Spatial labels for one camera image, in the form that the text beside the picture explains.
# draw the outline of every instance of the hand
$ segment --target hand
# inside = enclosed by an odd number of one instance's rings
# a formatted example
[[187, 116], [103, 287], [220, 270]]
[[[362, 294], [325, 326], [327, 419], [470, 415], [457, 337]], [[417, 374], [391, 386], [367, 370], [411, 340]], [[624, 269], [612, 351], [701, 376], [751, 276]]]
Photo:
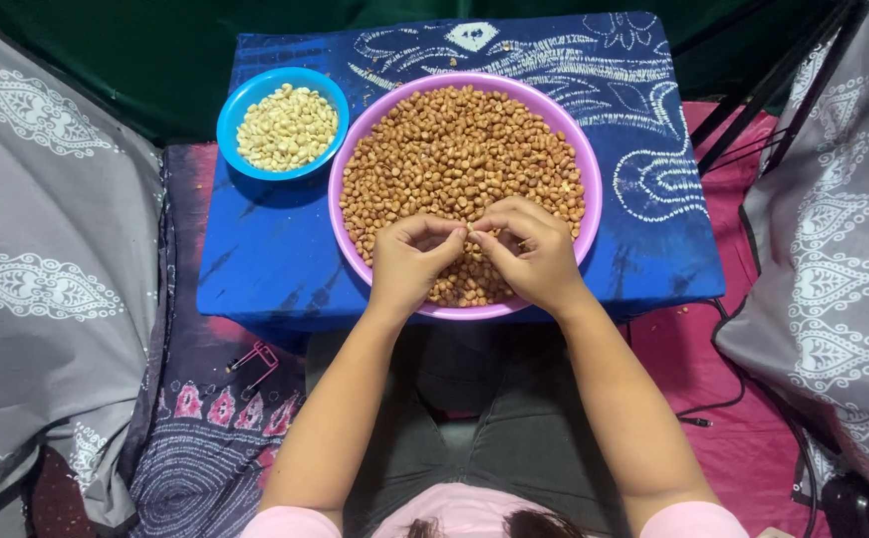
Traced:
[[415, 214], [381, 228], [375, 239], [369, 308], [407, 320], [434, 280], [464, 254], [463, 222]]
[[[570, 227], [520, 196], [492, 204], [474, 223], [470, 240], [494, 263], [514, 292], [555, 318], [574, 301], [589, 296], [574, 258]], [[500, 229], [497, 239], [487, 232]], [[518, 254], [523, 240], [527, 252]]]

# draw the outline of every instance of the person's right hand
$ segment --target person's right hand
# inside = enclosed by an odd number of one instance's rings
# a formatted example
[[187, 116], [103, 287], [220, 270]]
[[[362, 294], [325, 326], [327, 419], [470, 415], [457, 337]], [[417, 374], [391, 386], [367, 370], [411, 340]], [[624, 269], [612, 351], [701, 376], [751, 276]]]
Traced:
[[[513, 291], [555, 318], [590, 294], [574, 258], [570, 227], [534, 202], [507, 197], [488, 207], [472, 228], [468, 239], [480, 246]], [[498, 229], [501, 240], [488, 233]], [[519, 240], [527, 247], [520, 255]]]

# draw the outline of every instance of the pink sleeve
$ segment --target pink sleeve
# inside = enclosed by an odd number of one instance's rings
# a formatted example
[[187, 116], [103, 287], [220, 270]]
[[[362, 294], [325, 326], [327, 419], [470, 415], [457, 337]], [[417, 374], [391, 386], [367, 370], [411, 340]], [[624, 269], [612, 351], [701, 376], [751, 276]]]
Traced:
[[249, 521], [241, 538], [342, 538], [324, 514], [308, 508], [275, 507], [263, 510]]
[[736, 516], [726, 508], [690, 501], [653, 514], [640, 538], [749, 538]]

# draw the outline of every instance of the bowl rim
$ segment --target bowl rim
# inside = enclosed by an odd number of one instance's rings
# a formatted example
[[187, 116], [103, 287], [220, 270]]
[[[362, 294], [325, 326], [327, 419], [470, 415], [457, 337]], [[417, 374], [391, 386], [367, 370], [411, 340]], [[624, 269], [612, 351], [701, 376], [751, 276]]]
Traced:
[[[225, 124], [226, 118], [237, 114], [235, 110], [236, 103], [243, 99], [250, 89], [260, 83], [285, 76], [293, 76], [305, 80], [317, 80], [321, 85], [328, 88], [328, 93], [331, 94], [331, 98], [338, 104], [338, 108], [336, 109], [336, 112], [338, 112], [338, 132], [335, 133], [335, 139], [328, 145], [328, 149], [326, 149], [324, 153], [321, 153], [318, 159], [315, 159], [311, 163], [302, 167], [295, 168], [294, 170], [270, 172], [250, 165], [244, 157], [236, 152], [237, 143], [230, 144], [223, 142], [223, 140], [235, 140], [236, 138], [235, 133], [223, 132], [223, 124]], [[215, 140], [218, 141], [218, 149], [222, 153], [222, 157], [225, 158], [225, 161], [242, 174], [263, 181], [289, 181], [293, 179], [301, 179], [321, 168], [332, 157], [334, 157], [335, 153], [337, 153], [339, 148], [342, 147], [342, 144], [345, 142], [345, 135], [348, 132], [350, 122], [348, 107], [349, 104], [347, 99], [345, 99], [345, 92], [342, 91], [342, 88], [334, 80], [331, 80], [331, 78], [322, 75], [314, 69], [308, 69], [305, 67], [279, 67], [276, 69], [269, 69], [268, 71], [259, 73], [249, 80], [242, 82], [225, 100], [225, 104], [222, 105], [222, 109], [218, 113], [218, 119], [215, 122]]]
[[[390, 102], [400, 101], [406, 96], [412, 94], [414, 91], [428, 91], [432, 81], [439, 82], [440, 86], [438, 87], [448, 87], [453, 85], [457, 88], [460, 88], [469, 84], [473, 84], [476, 87], [477, 82], [472, 81], [471, 76], [475, 76], [475, 78], [478, 80], [494, 81], [516, 88], [516, 91], [521, 94], [532, 94], [534, 98], [547, 102], [547, 104], [551, 105], [553, 110], [561, 116], [561, 119], [565, 120], [566, 128], [562, 130], [564, 130], [565, 132], [568, 129], [572, 131], [572, 133], [568, 135], [568, 138], [577, 139], [585, 146], [584, 150], [587, 152], [587, 154], [590, 156], [590, 160], [593, 162], [593, 177], [590, 180], [583, 181], [583, 183], [586, 191], [593, 190], [596, 193], [597, 202], [595, 203], [594, 207], [591, 207], [591, 205], [588, 204], [586, 207], [586, 213], [584, 214], [584, 221], [588, 221], [585, 222], [588, 225], [588, 229], [592, 229], [589, 240], [585, 241], [584, 244], [574, 244], [574, 258], [577, 261], [578, 265], [580, 265], [586, 258], [587, 254], [590, 253], [590, 249], [593, 247], [594, 239], [597, 236], [598, 228], [600, 227], [600, 220], [604, 206], [603, 182], [601, 177], [600, 165], [597, 161], [597, 155], [590, 144], [590, 140], [584, 133], [584, 129], [581, 128], [577, 121], [566, 110], [564, 110], [563, 107], [560, 106], [560, 104], [548, 97], [547, 94], [545, 94], [544, 92], [537, 90], [535, 87], [530, 86], [519, 80], [503, 77], [500, 75], [493, 75], [490, 73], [464, 71], [428, 75], [427, 77], [422, 77], [420, 79], [406, 82], [403, 85], [397, 86], [393, 90], [385, 93], [383, 96], [380, 97], [379, 100], [371, 104], [360, 116], [358, 116], [358, 118], [355, 120], [354, 123], [352, 123], [350, 129], [348, 130], [349, 132], [358, 131], [362, 124], [369, 124], [369, 126], [373, 126], [375, 124], [374, 120], [380, 119], [378, 109], [380, 109], [382, 106], [388, 106]], [[348, 143], [347, 138], [348, 137], [345, 136], [345, 143]], [[357, 140], [352, 139], [351, 145], [354, 146], [357, 142]], [[342, 216], [341, 208], [338, 207], [338, 195], [335, 194], [334, 187], [339, 182], [344, 181], [343, 174], [346, 164], [346, 162], [343, 163], [340, 159], [336, 159], [335, 162], [332, 164], [331, 172], [328, 179], [328, 196], [326, 197], [329, 206], [328, 216], [331, 220], [332, 231], [335, 235], [336, 242], [338, 243], [337, 246], [339, 250], [342, 251], [342, 255], [345, 257], [345, 260], [351, 266], [351, 268], [354, 269], [355, 273], [357, 273], [358, 276], [360, 276], [362, 280], [364, 280], [365, 283], [370, 286], [374, 275], [372, 269], [360, 259], [356, 260], [355, 258], [353, 258], [353, 255], [349, 254], [345, 250], [345, 248], [342, 247], [343, 241], [347, 241], [350, 243], [351, 240], [348, 238], [347, 233], [345, 232], [345, 220]], [[529, 302], [527, 299], [516, 296], [514, 296], [510, 300], [506, 300], [497, 304], [488, 304], [486, 306], [451, 307], [439, 306], [437, 304], [425, 301], [421, 304], [420, 307], [418, 307], [415, 312], [424, 316], [442, 320], [475, 321], [488, 320], [492, 318], [506, 316], [508, 314], [512, 314], [513, 312], [522, 310], [530, 305], [531, 302]]]

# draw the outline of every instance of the gray pants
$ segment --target gray pants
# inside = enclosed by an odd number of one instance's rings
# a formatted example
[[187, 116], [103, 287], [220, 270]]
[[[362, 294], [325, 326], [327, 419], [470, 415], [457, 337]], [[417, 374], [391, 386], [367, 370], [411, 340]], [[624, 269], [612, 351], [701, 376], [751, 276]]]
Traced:
[[[365, 460], [345, 504], [345, 538], [370, 536], [384, 518], [438, 483], [505, 491], [559, 512], [590, 535], [630, 536], [562, 338], [550, 338], [550, 327], [546, 337], [532, 330], [495, 325], [499, 339], [480, 338], [470, 347], [452, 344], [442, 329], [429, 325], [402, 331]], [[309, 393], [346, 337], [347, 331], [313, 335], [306, 359]], [[446, 372], [445, 365], [464, 361], [474, 373], [458, 375], [450, 366], [454, 372]], [[494, 374], [478, 368], [485, 364]], [[418, 397], [419, 370], [427, 402], [451, 395], [470, 402], [477, 398], [466, 389], [483, 393], [495, 379], [497, 384], [479, 419], [437, 424]], [[435, 381], [444, 388], [435, 389]]]

